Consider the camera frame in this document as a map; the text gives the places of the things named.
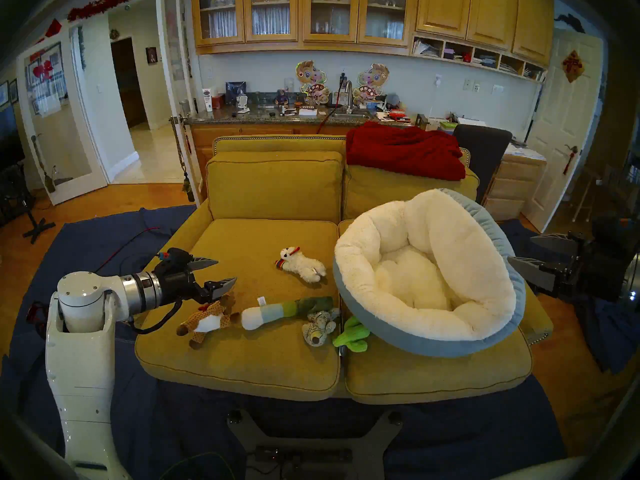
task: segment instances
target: yellow sofa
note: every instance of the yellow sofa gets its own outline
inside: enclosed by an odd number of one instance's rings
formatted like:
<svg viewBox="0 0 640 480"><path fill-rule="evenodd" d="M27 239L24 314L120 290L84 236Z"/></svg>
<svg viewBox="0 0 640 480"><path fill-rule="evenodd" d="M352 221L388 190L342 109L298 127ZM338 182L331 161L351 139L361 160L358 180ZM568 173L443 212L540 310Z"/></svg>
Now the yellow sofa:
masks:
<svg viewBox="0 0 640 480"><path fill-rule="evenodd" d="M234 136L214 142L207 186L209 199L163 249L178 247L219 260L197 271L196 279L202 284L238 277L233 311L242 311L256 306L261 296L268 303L333 296L338 305L334 246L354 218L387 201L411 199L439 187L475 199L478 178L468 168L463 180L451 182L346 166L342 136ZM309 285L277 270L279 252L288 246L300 246L305 255L322 261L328 268L326 281ZM143 327L157 323L167 309L147 313ZM341 358L331 344L305 343L302 318L255 331L238 323L209 334L200 349L192 349L188 337L178 337L175 328L196 309L194 301L187 301L162 329L137 338L136 355L150 375L298 401L339 396L368 404L414 403L509 389L531 373L529 344L552 330L528 287L520 330L461 358L417 356L374 335L365 353Z"/></svg>

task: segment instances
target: upper cabinet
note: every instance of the upper cabinet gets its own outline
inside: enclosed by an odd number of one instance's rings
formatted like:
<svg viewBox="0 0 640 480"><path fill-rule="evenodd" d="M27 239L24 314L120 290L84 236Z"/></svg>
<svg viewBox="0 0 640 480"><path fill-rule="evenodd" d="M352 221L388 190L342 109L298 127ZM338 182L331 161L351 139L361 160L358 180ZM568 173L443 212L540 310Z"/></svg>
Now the upper cabinet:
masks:
<svg viewBox="0 0 640 480"><path fill-rule="evenodd" d="M517 13L518 0L471 0L466 38L511 50Z"/></svg>
<svg viewBox="0 0 640 480"><path fill-rule="evenodd" d="M471 0L420 0L416 30L466 37Z"/></svg>
<svg viewBox="0 0 640 480"><path fill-rule="evenodd" d="M554 34L554 0L518 0L513 52L549 64Z"/></svg>
<svg viewBox="0 0 640 480"><path fill-rule="evenodd" d="M244 0L247 42L298 39L298 0Z"/></svg>
<svg viewBox="0 0 640 480"><path fill-rule="evenodd" d="M302 0L305 41L355 43L358 0Z"/></svg>
<svg viewBox="0 0 640 480"><path fill-rule="evenodd" d="M196 46L245 41L243 0L191 0Z"/></svg>
<svg viewBox="0 0 640 480"><path fill-rule="evenodd" d="M358 43L407 46L416 0L360 0Z"/></svg>

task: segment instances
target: sofa armrest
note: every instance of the sofa armrest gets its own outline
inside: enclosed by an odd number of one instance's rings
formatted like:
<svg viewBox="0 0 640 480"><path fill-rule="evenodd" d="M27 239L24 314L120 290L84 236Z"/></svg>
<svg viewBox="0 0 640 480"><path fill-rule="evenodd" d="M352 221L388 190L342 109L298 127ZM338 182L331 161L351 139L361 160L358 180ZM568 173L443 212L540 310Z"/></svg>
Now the sofa armrest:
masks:
<svg viewBox="0 0 640 480"><path fill-rule="evenodd" d="M211 222L213 222L213 217L211 216L209 200L207 199L197 210L191 213L191 216L176 230L171 239L162 246L161 250L167 251L168 248L180 248L190 251ZM145 271L153 270L158 263L160 263L159 258L154 257L145 267Z"/></svg>
<svg viewBox="0 0 640 480"><path fill-rule="evenodd" d="M527 303L524 308L524 316L520 322L520 329L527 339L527 344L532 345L546 339L554 329L554 324L540 301L533 293L529 284L525 282L527 291Z"/></svg>

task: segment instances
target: pet bed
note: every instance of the pet bed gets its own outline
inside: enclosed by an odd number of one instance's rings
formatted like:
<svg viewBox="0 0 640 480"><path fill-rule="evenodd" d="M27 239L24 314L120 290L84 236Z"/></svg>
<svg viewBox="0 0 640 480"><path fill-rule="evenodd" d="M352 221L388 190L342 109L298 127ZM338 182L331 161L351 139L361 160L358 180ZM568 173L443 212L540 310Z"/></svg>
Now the pet bed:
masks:
<svg viewBox="0 0 640 480"><path fill-rule="evenodd" d="M335 246L334 277L350 311L403 350L459 357L497 344L522 320L514 255L482 208L450 189L363 213Z"/></svg>

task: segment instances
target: red blanket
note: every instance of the red blanket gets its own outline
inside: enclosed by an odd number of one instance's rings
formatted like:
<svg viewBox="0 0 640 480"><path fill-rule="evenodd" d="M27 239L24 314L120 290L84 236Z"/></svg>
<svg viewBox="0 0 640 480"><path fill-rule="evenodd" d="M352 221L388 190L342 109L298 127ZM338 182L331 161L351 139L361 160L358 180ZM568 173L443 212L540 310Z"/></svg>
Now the red blanket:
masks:
<svg viewBox="0 0 640 480"><path fill-rule="evenodd" d="M368 121L347 133L347 164L459 181L465 166L454 136L441 130L389 127Z"/></svg>

